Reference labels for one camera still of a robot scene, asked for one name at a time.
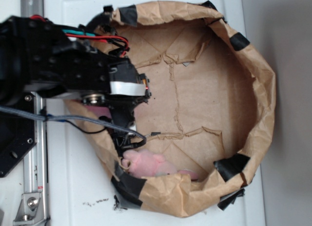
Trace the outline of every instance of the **metal bracket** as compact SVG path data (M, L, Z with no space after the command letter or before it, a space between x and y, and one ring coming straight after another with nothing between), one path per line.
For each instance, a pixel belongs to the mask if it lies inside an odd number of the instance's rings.
M24 93L12 107L33 113L35 102L33 94ZM36 122L1 114L0 131L0 178L3 178L35 146Z
M23 17L43 16L43 0L20 0L20 11Z
M43 16L43 0L21 0L21 15ZM39 113L46 101L35 95L35 113ZM37 144L24 157L24 194L13 221L14 226L49 224L49 185L46 147L46 124L36 122Z
M34 225L44 220L41 193L24 193L13 225Z

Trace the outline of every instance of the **brown paper bag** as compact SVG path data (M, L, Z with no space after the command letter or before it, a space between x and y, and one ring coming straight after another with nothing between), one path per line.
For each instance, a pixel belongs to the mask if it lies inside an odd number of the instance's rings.
M113 12L111 25L129 40L130 60L151 80L153 96L136 108L136 126L141 134L160 134L149 136L144 148L200 177L198 182L179 173L136 179L122 168L106 131L88 135L124 207L178 217L219 202L224 208L224 199L239 196L252 181L270 146L274 72L222 14L205 5L157 1ZM96 118L79 103L66 104L72 114Z

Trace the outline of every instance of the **pink plush toy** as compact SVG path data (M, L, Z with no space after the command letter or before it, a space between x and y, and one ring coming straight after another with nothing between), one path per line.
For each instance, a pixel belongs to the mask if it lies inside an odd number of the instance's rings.
M168 175L179 172L181 174L189 174L191 180L198 179L198 175L195 172L186 169L178 171L172 163L166 160L163 154L156 154L147 149L125 151L121 164L129 168L130 175L136 178Z

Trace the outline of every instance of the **white surface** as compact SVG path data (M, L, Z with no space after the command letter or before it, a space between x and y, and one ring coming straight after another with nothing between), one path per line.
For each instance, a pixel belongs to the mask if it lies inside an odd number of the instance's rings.
M268 226L312 223L312 0L243 0L247 38L277 74L276 125L261 165Z
M55 23L86 24L104 5L114 8L151 0L45 0L45 15ZM203 3L207 0L179 0ZM210 0L225 14L235 29L245 33L241 0ZM64 114L62 101L49 100L52 114ZM62 123L48 123L50 213L52 226L264 226L264 208L260 170L246 196L238 198L225 212L213 206L195 216L176 217L140 210L113 210L114 189L84 135Z
M9 16L20 16L20 0L0 0L0 22ZM5 178L0 178L0 209L4 211L2 226L10 226L19 209L24 193L23 162L20 162Z
M60 100L48 100L49 113L66 113ZM84 135L69 124L48 123L50 214L52 226L264 226L261 172L246 195L225 211L213 206L180 219L142 210L113 210L115 191Z

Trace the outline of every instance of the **cable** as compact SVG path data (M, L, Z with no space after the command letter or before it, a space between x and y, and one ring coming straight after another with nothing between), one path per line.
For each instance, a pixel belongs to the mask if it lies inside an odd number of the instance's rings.
M85 33L82 30L69 30L69 29L62 29L62 31L66 34L73 34L73 35L87 35L87 36L96 36L96 34L92 33Z
M51 220L51 217L49 216L49 217L45 220L44 226L47 226L47 223L49 223L50 220Z
M79 126L75 125L73 122L71 122L71 121L69 121L69 120L64 120L64 122L67 122L67 123L71 124L71 125L74 126L76 129L78 129L78 130L80 130L81 132L86 133L86 134L96 134L96 133L100 133L100 132L103 132L104 130L106 130L106 128L104 128L104 129L99 130L99 131L88 132L88 131L83 130L83 129L80 128Z
M126 51L123 51L123 52L121 53L120 57L124 57L126 53L127 53Z
M137 143L132 143L130 145L126 145L123 146L122 148L125 150L128 149L134 149L134 148L138 148L143 146L144 144L146 144L146 137L140 133L138 133L137 131L128 129L128 128L124 128L118 125L114 125L112 123L109 123L107 121L104 120L96 120L96 119L92 119L92 118L88 118L85 116L81 116L81 115L57 115L57 116L53 116L53 115L37 115L37 114L33 114L33 113L29 113L29 112L25 112L19 109L15 109L15 108L9 108L6 106L0 106L0 112L3 113L8 113L8 114L13 114L13 115L17 115L17 116L21 116L27 119L31 119L31 120L40 120L40 121L58 121L58 122L63 122L65 120L84 120L87 122L91 122L94 124L98 124L98 125L102 125L120 132L125 132L125 133L132 133L135 136L139 137L142 139L142 141L137 142Z
M126 38L121 37L121 36L88 36L88 35L75 35L75 34L69 34L66 33L66 36L68 37L73 37L73 38L87 38L87 39L92 39L96 41L102 41L102 42L108 42L107 40L116 40L119 42L125 43L125 50L129 48L129 42Z

